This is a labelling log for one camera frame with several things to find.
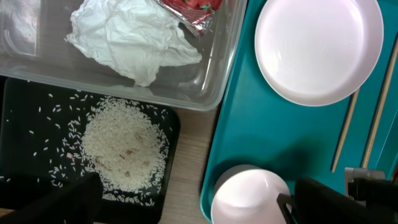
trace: wooden table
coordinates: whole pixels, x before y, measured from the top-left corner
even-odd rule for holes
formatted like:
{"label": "wooden table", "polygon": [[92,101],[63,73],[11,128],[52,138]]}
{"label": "wooden table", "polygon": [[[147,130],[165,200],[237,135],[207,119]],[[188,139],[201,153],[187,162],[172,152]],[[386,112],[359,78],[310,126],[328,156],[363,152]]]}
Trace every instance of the wooden table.
{"label": "wooden table", "polygon": [[[175,110],[181,119],[181,132],[159,223],[208,223],[200,211],[199,198],[218,113]],[[0,216],[11,211],[0,208]]]}

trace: plastic container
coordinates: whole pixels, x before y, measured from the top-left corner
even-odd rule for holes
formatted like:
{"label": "plastic container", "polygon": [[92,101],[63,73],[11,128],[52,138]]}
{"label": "plastic container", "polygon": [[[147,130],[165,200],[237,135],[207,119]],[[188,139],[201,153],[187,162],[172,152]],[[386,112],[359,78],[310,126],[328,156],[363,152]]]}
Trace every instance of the plastic container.
{"label": "plastic container", "polygon": [[134,86],[107,66],[86,58],[64,38],[71,13],[83,0],[0,0],[0,75],[132,100],[210,110],[223,97],[238,45],[246,0],[227,0],[210,32],[186,39],[202,54],[200,63],[161,67],[148,88]]}

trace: uncooked rice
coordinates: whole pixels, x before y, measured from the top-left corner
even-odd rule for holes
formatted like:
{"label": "uncooked rice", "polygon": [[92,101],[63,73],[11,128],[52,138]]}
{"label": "uncooked rice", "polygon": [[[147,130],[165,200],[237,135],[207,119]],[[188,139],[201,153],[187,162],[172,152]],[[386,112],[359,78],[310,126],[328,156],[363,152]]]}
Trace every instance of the uncooked rice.
{"label": "uncooked rice", "polygon": [[167,157],[160,150],[166,137],[159,125],[127,100],[101,100],[97,113],[87,114],[92,120],[81,138],[83,157],[95,165],[86,170],[98,172],[105,189],[134,192],[159,185]]}

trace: black cutting board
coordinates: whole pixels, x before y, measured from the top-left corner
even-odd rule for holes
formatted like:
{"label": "black cutting board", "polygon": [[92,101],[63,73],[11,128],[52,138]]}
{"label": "black cutting board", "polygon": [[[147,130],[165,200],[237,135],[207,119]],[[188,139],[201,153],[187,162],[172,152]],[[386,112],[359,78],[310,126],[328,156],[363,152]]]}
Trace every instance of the black cutting board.
{"label": "black cutting board", "polygon": [[[78,94],[80,99],[85,95],[88,97],[86,101],[71,100],[70,97],[74,94]],[[79,132],[85,132],[86,113],[91,106],[100,101],[100,98],[104,96],[13,78],[6,81],[0,138],[0,176],[4,176],[0,179],[0,207],[20,209],[50,191],[57,190],[52,186],[50,181],[53,178],[49,174],[49,170],[55,166],[60,164],[63,167],[67,166],[64,172],[69,179],[62,180],[64,185],[80,175],[80,172],[70,169],[70,161],[65,156],[60,157],[56,148],[61,148],[62,139],[69,133],[67,124],[76,119],[77,115],[81,118],[81,125],[75,127]],[[56,105],[61,105],[60,112],[53,112]],[[143,107],[142,112],[150,117],[152,123],[159,124],[159,128],[164,131],[170,143],[160,194],[147,196],[155,202],[152,207],[103,200],[96,222],[158,223],[161,218],[180,132],[180,120],[168,107],[142,102],[140,105]]]}

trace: chopstick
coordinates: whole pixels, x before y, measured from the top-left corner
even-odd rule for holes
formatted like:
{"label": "chopstick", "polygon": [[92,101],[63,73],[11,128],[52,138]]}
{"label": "chopstick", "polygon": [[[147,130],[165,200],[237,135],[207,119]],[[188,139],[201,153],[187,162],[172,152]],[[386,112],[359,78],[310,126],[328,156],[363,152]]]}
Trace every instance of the chopstick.
{"label": "chopstick", "polygon": [[340,138],[338,140],[335,158],[333,159],[333,165],[331,167],[332,172],[335,172],[335,170],[336,170],[337,162],[338,162],[338,159],[340,158],[341,150],[343,149],[344,141],[346,140],[346,137],[347,137],[349,124],[351,123],[351,119],[353,118],[356,100],[358,99],[358,94],[359,94],[359,89],[354,92],[354,94],[351,97],[351,100],[349,101],[348,112],[346,114],[346,119],[344,121],[343,130],[342,130],[342,132],[340,134]]}
{"label": "chopstick", "polygon": [[374,139],[376,137],[377,129],[379,127],[381,115],[383,112],[383,107],[384,107],[384,104],[386,103],[388,89],[390,88],[392,73],[394,72],[394,66],[396,64],[397,55],[398,55],[398,35],[396,37],[394,48],[392,50],[390,62],[388,64],[387,73],[386,73],[386,76],[384,77],[383,86],[381,88],[381,93],[379,95],[379,101],[377,103],[376,113],[373,117],[371,131],[368,136],[368,141],[367,141],[366,147],[365,147],[365,153],[364,153],[364,156],[362,159],[362,164],[361,164],[362,168],[368,167],[369,159],[371,157],[372,148],[373,148],[373,144],[374,144]]}

